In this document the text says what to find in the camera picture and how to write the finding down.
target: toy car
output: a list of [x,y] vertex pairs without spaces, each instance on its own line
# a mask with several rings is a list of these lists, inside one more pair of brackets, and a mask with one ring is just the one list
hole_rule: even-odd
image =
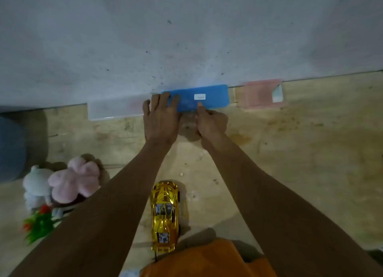
[[158,253],[175,249],[180,227],[178,224],[180,192],[171,181],[160,181],[152,190],[152,250]]

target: white plush toy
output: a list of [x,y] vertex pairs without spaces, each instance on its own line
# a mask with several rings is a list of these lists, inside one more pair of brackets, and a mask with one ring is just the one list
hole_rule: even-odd
[[52,170],[45,168],[40,169],[38,165],[35,165],[32,166],[31,172],[24,177],[25,206],[29,211],[41,207],[45,203],[51,205],[51,187],[49,186],[48,178],[52,174]]

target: pink flower plush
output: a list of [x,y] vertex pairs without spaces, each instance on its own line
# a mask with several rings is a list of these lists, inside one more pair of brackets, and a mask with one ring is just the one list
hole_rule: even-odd
[[96,163],[75,157],[68,163],[68,169],[53,173],[48,183],[53,187],[52,197],[59,203],[70,203],[78,194],[91,196],[99,188],[100,170]]

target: orange clothing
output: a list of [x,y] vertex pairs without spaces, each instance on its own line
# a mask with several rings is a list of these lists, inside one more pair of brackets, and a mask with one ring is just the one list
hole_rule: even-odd
[[266,258],[247,264],[233,243],[216,239],[212,243],[170,254],[157,263],[146,266],[141,277],[246,276],[276,277]]

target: blue round object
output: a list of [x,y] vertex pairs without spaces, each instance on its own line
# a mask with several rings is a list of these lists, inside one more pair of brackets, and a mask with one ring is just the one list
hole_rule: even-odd
[[25,135],[22,127],[0,117],[0,182],[15,180],[26,161]]

